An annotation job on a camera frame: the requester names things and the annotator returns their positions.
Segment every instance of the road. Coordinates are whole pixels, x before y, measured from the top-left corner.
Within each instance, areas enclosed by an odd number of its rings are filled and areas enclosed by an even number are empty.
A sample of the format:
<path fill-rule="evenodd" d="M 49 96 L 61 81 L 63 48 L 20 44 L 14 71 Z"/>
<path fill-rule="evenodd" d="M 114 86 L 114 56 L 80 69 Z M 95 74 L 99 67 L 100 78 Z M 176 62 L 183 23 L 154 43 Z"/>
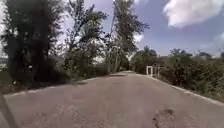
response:
<path fill-rule="evenodd" d="M 224 128 L 223 106 L 134 73 L 6 99 L 20 128 Z"/>

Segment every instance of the pothole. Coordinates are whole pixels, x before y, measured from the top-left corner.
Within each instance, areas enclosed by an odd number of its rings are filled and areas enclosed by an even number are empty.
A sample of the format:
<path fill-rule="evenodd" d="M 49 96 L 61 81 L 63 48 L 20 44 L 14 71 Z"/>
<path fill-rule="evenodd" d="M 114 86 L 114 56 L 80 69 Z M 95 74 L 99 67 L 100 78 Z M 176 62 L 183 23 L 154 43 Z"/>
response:
<path fill-rule="evenodd" d="M 152 120 L 156 128 L 176 128 L 176 116 L 172 109 L 158 111 Z"/>

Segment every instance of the white cloud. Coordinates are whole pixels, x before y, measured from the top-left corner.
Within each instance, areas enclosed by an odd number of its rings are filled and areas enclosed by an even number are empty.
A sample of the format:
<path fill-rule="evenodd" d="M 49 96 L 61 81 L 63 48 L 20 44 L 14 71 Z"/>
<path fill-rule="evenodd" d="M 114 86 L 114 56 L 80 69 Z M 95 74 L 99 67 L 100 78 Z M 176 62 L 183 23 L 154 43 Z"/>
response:
<path fill-rule="evenodd" d="M 169 0 L 163 12 L 169 26 L 181 28 L 218 15 L 223 6 L 224 0 Z"/>
<path fill-rule="evenodd" d="M 220 41 L 224 41 L 224 32 L 221 33 L 217 38 L 218 38 L 218 40 L 220 40 Z"/>
<path fill-rule="evenodd" d="M 136 42 L 141 42 L 143 38 L 144 38 L 144 35 L 134 35 L 134 40 Z"/>

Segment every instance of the treeline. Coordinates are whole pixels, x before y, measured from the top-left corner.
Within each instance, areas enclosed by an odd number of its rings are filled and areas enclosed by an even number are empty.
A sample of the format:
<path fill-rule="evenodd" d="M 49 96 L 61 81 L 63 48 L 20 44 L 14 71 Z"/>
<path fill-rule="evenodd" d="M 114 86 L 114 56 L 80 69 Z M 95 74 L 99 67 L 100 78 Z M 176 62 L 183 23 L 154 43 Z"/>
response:
<path fill-rule="evenodd" d="M 146 66 L 161 66 L 160 79 L 224 101 L 224 53 L 214 58 L 206 52 L 193 55 L 174 49 L 170 55 L 160 57 L 156 51 L 145 47 L 133 56 L 131 65 L 142 74 Z"/>
<path fill-rule="evenodd" d="M 41 88 L 127 70 L 127 56 L 137 50 L 134 34 L 148 28 L 133 14 L 133 3 L 113 2 L 113 24 L 106 33 L 102 22 L 108 15 L 96 11 L 95 5 L 84 8 L 84 0 L 4 0 L 1 43 L 8 62 L 1 73 L 10 76 L 10 82 L 2 82 L 0 91 Z M 61 28 L 65 18 L 72 23 L 67 31 Z M 64 41 L 59 40 L 61 34 L 66 35 Z"/>

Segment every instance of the blue sky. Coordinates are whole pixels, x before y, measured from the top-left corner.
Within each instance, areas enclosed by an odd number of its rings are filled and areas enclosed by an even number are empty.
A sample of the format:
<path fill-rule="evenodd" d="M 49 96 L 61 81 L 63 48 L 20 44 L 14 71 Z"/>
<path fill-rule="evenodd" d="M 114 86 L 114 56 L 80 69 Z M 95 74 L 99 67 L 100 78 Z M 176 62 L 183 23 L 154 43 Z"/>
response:
<path fill-rule="evenodd" d="M 103 22 L 107 32 L 111 27 L 112 2 L 85 0 L 86 8 L 95 4 L 96 10 L 109 15 Z M 140 49 L 148 45 L 160 55 L 169 54 L 173 48 L 192 53 L 200 50 L 216 56 L 224 51 L 224 0 L 135 0 L 133 8 L 139 20 L 151 26 L 135 36 Z M 63 28 L 71 25 L 69 19 L 62 23 Z"/>

